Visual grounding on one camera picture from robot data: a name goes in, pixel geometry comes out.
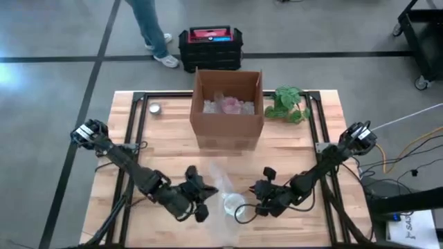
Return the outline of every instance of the potted plant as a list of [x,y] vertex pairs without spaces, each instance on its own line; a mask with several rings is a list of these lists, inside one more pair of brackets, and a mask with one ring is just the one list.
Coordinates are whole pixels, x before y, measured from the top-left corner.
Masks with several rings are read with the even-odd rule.
[[294,86],[281,86],[275,90],[271,96],[274,100],[272,107],[267,107],[264,110],[264,116],[267,118],[284,118],[287,122],[300,124],[303,120],[308,119],[311,115],[311,110],[306,108],[301,110],[300,97],[301,90]]

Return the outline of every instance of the gray floor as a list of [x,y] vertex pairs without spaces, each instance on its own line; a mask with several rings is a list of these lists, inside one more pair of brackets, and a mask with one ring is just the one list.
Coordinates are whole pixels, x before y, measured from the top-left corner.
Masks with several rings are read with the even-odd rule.
[[[96,55],[111,11],[111,0],[3,0],[0,57]],[[230,24],[244,33],[245,53],[362,52],[408,50],[390,32],[404,0],[305,0],[282,5],[272,0],[163,0],[157,10],[165,32],[189,26]],[[427,2],[420,1],[427,8]],[[170,45],[177,54],[177,39]],[[106,55],[147,55],[131,9],[118,10]],[[0,64],[0,248],[36,248],[42,235],[93,62]],[[443,102],[443,84],[417,91],[419,76],[410,57],[245,59],[242,70],[263,70],[264,87],[294,85],[338,89],[348,124],[371,120],[377,127]],[[88,118],[106,120],[114,91],[191,89],[193,75],[157,62],[104,62]],[[389,158],[413,138],[442,126],[443,107],[413,120],[380,128]],[[441,150],[402,163],[389,175],[439,158]],[[362,162],[379,160],[371,152]],[[80,238],[96,159],[79,151],[57,222],[52,248]],[[417,190],[439,185],[442,162],[403,182]],[[385,176],[377,170],[375,179]]]

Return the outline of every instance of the person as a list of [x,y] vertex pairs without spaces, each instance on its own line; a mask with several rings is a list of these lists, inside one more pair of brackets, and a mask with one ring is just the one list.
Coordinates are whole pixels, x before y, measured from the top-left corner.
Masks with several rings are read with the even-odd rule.
[[134,12],[140,27],[141,35],[145,40],[145,47],[152,51],[154,59],[169,68],[179,65],[177,58],[169,54],[166,44],[172,41],[171,34],[164,34],[159,26],[155,11],[155,0],[125,0]]

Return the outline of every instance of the blue jeans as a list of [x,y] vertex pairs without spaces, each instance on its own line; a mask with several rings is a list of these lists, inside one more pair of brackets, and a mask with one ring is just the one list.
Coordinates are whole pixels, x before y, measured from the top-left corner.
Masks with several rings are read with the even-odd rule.
[[165,37],[159,26],[155,11],[155,0],[126,0],[132,7],[141,35],[148,46],[153,46],[152,53],[157,58],[169,55],[166,48]]

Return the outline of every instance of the white sneaker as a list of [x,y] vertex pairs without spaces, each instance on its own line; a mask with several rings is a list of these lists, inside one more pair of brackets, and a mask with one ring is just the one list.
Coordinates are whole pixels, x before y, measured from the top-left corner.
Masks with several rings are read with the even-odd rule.
[[169,68],[175,68],[179,65],[179,61],[177,58],[175,58],[172,55],[168,55],[164,58],[157,58],[154,56],[154,59],[156,59],[157,61],[163,63],[163,65],[169,67]]
[[[171,34],[163,34],[165,37],[165,43],[170,43],[172,41],[172,35]],[[148,50],[154,50],[154,46],[149,46],[145,44],[145,48]]]

